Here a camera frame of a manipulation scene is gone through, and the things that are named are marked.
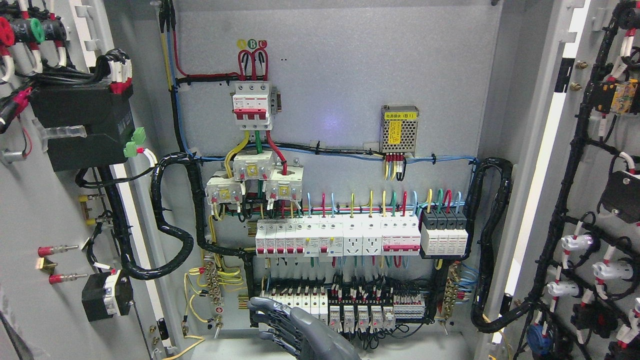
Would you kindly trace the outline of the grey robotic right hand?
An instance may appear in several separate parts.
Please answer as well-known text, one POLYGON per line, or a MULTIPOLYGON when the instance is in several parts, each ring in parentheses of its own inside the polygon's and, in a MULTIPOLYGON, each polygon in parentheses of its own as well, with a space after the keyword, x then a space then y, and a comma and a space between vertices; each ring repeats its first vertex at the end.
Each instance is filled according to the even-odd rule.
POLYGON ((247 307, 255 322, 268 325, 259 337, 279 345, 297 360, 359 360, 359 351, 340 333, 299 307, 252 297, 247 307))

